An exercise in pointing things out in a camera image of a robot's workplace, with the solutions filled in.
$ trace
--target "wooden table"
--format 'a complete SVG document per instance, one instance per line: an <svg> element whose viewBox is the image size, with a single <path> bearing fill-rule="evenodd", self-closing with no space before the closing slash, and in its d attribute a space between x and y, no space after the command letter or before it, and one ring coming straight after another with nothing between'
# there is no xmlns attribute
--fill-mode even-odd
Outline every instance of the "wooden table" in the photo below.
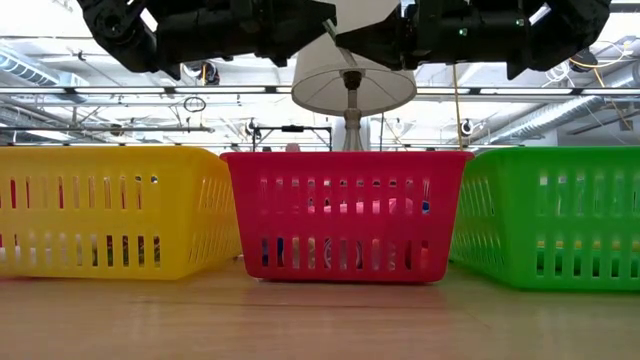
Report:
<svg viewBox="0 0 640 360"><path fill-rule="evenodd" d="M0 280L0 359L638 359L635 294L259 282Z"/></svg>

